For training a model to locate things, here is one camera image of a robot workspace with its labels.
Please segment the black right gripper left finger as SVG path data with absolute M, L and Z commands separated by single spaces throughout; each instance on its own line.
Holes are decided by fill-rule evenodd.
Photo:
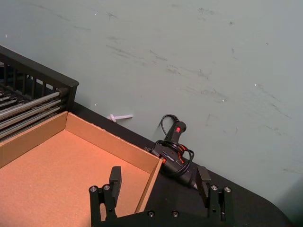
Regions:
M 106 220 L 117 218 L 115 208 L 122 184 L 121 167 L 112 167 L 109 183 L 101 188 L 94 185 L 89 188 L 90 198 L 90 219 L 91 221 L 101 221 L 100 205 L 105 205 Z

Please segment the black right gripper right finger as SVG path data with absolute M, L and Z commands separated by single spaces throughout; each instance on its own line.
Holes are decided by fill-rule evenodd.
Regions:
M 212 183 L 208 170 L 197 167 L 196 186 L 202 197 L 207 217 L 211 222 L 233 222 L 232 189 L 229 186 L 220 188 Z

